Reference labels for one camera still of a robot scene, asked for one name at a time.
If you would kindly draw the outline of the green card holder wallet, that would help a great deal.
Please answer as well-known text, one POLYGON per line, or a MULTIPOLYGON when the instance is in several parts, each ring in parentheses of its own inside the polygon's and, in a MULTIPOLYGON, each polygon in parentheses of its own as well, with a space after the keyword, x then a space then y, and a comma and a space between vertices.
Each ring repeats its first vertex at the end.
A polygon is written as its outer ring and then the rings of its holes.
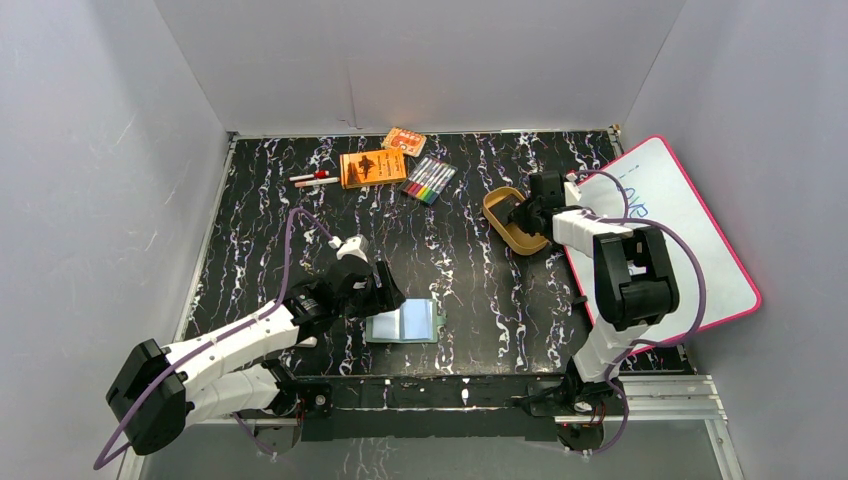
POLYGON ((397 310, 365 320, 365 340, 377 344, 436 343, 446 318, 434 299, 408 299, 397 310))

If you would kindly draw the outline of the black credit cards stack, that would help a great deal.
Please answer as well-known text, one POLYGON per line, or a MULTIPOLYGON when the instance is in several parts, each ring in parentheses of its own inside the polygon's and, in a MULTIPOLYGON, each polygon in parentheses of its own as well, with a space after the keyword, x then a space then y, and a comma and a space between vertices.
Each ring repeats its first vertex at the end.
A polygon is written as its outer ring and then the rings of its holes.
POLYGON ((523 200, 515 195, 509 194, 498 200, 490 207, 495 219, 508 225, 512 221, 513 212, 522 204, 523 200))

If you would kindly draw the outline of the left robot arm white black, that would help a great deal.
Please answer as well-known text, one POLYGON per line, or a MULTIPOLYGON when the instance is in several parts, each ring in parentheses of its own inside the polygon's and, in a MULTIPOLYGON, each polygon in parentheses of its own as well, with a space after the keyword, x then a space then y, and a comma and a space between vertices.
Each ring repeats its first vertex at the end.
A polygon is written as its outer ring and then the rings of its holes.
POLYGON ((270 354, 304 346, 338 320, 393 312, 404 300, 386 262, 346 255, 231 325, 166 346, 141 342, 106 394, 118 432, 144 456, 213 417, 314 410, 317 397, 330 396, 329 386, 299 383, 270 354))

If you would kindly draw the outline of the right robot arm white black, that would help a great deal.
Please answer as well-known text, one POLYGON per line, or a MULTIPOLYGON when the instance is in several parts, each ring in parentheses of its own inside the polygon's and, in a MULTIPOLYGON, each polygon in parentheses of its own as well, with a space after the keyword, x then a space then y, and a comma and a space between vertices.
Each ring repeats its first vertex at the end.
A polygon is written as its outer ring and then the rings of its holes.
POLYGON ((629 217, 602 220, 582 205, 574 173, 534 173, 529 186, 527 196, 512 187, 487 193, 483 214, 516 254, 530 256, 553 243, 591 260, 596 317, 567 368, 575 379, 563 387, 565 405, 587 414, 636 340, 677 310, 679 289, 658 227, 636 227, 629 217))

